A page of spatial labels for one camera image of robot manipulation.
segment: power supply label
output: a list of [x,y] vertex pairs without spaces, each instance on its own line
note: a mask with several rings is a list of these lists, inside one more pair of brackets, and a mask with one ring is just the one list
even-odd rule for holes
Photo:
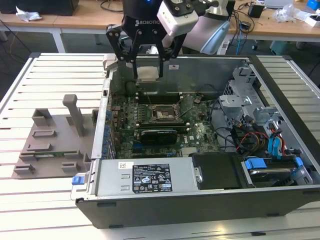
[[133,165],[132,190],[135,194],[172,192],[169,164]]

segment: white paper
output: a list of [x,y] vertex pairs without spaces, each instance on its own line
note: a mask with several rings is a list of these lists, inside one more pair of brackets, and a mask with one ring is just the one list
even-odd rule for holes
[[306,11],[299,11],[295,16],[293,16],[295,19],[305,21],[307,17],[311,16],[312,13],[306,12]]
[[40,16],[40,14],[38,12],[27,12],[27,11],[22,11],[21,9],[19,9],[17,6],[16,8],[16,16],[25,21],[25,22],[29,22],[31,20],[39,20],[42,19],[42,17]]

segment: blue latch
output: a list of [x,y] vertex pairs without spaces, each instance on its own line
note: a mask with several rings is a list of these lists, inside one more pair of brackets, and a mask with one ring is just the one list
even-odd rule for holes
[[273,149],[272,149],[272,155],[275,156],[277,159],[281,159],[281,156],[279,155],[279,146],[280,146],[280,139],[277,137],[274,141]]
[[298,168],[304,165],[304,162],[301,160],[300,157],[295,158],[295,163],[298,165]]
[[83,185],[83,184],[85,184],[84,176],[74,176],[72,178],[72,185]]
[[263,158],[249,158],[244,161],[246,169],[266,169],[267,165]]

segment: robotic arm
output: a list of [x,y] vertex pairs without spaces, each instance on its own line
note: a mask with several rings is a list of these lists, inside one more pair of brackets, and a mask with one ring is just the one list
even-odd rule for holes
[[[163,76],[164,62],[176,58],[199,17],[218,8],[228,0],[123,0],[121,28],[108,28],[106,36],[120,61],[133,68],[133,78],[138,78],[136,58],[141,45],[156,45],[159,53],[159,77]],[[132,40],[129,51],[119,41],[121,31]],[[164,48],[166,35],[173,37],[171,45]]]

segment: blue plastic tab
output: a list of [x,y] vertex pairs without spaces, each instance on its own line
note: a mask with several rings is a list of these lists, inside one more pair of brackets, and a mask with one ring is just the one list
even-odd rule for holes
[[244,164],[246,166],[246,169],[248,169],[248,170],[252,169],[252,164],[251,164],[251,162],[249,160],[244,161]]
[[272,149],[272,155],[276,156],[277,159],[281,159],[281,156],[279,155],[279,145],[280,145],[280,139],[277,137],[274,141],[274,145]]
[[267,165],[263,158],[249,158],[244,162],[246,169],[266,169]]
[[274,138],[270,137],[269,142],[268,142],[268,153],[272,154],[272,147],[274,144]]
[[83,184],[85,184],[84,176],[74,176],[72,178],[72,185],[83,185]]
[[300,157],[295,158],[295,163],[298,165],[298,168],[304,165],[304,162],[301,160]]

